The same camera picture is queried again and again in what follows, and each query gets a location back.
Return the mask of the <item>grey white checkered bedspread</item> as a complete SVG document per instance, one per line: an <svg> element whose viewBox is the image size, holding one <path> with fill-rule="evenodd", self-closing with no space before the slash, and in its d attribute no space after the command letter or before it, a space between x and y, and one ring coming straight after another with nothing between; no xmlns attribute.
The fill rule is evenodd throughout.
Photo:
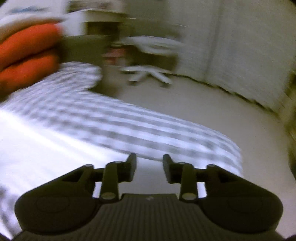
<svg viewBox="0 0 296 241"><path fill-rule="evenodd" d="M241 176L239 147L220 132L88 90L101 79L99 67L80 62L60 69L1 102L23 120L77 140L136 153L142 167L157 173L164 154L196 168L218 165Z"/></svg>

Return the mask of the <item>white swivel office chair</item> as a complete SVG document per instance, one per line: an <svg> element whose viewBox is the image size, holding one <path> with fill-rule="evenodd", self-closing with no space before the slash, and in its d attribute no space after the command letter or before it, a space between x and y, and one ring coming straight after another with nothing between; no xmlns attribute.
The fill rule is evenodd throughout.
<svg viewBox="0 0 296 241"><path fill-rule="evenodd" d="M162 18L126 16L120 26L119 42L128 48L129 63L120 69L122 73L131 74L128 83L136 85L152 76L164 87L169 87L172 84L169 76L174 75L185 28Z"/></svg>

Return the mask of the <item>lower red puffy cushion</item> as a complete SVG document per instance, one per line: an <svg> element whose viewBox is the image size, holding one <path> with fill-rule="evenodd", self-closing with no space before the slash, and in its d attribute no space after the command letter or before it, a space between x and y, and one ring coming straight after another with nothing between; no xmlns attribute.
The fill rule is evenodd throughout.
<svg viewBox="0 0 296 241"><path fill-rule="evenodd" d="M19 61L1 71L1 96L29 87L59 69L59 56L46 51Z"/></svg>

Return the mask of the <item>red puffy cushion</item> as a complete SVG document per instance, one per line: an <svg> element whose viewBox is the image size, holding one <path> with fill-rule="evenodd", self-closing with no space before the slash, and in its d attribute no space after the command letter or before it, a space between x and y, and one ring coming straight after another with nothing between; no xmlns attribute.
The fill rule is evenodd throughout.
<svg viewBox="0 0 296 241"><path fill-rule="evenodd" d="M29 87L59 69L59 56L46 51L19 61L1 71L1 96Z"/></svg>
<svg viewBox="0 0 296 241"><path fill-rule="evenodd" d="M61 38L62 30L56 23L34 25L12 34L1 43L1 69L53 47Z"/></svg>

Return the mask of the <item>cream pillow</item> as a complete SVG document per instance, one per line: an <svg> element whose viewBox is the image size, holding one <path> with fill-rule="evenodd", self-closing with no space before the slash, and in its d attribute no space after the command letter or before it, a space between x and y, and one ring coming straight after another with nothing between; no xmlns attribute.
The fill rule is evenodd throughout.
<svg viewBox="0 0 296 241"><path fill-rule="evenodd" d="M65 18L62 15L54 13L33 12L6 15L1 18L1 42L17 31L30 26L63 21Z"/></svg>

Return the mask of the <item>white knit garment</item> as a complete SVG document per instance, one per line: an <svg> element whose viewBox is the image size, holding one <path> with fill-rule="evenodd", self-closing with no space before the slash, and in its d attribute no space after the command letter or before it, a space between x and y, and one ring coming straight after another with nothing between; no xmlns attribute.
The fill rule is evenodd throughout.
<svg viewBox="0 0 296 241"><path fill-rule="evenodd" d="M1 111L1 232L12 238L21 231L14 207L27 191L85 164L103 168L126 158Z"/></svg>

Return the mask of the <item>white desk with clutter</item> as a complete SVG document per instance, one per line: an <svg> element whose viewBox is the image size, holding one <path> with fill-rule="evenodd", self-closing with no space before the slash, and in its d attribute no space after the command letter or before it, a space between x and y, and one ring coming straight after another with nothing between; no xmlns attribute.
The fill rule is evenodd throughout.
<svg viewBox="0 0 296 241"><path fill-rule="evenodd" d="M67 1L67 36L105 35L106 28L117 27L126 12L126 1Z"/></svg>

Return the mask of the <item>upper red puffy cushion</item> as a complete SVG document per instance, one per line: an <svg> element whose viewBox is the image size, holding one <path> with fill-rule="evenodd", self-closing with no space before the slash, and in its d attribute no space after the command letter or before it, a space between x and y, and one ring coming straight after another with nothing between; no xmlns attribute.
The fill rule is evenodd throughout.
<svg viewBox="0 0 296 241"><path fill-rule="evenodd" d="M12 34L1 43L1 69L53 47L61 38L62 30L56 23L34 25Z"/></svg>

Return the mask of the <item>grey star pattern curtain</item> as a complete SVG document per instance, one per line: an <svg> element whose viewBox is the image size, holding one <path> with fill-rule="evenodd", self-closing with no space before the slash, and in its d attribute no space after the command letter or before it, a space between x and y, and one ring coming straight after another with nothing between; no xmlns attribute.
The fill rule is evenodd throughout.
<svg viewBox="0 0 296 241"><path fill-rule="evenodd" d="M182 26L179 75L278 112L295 66L291 1L169 1Z"/></svg>

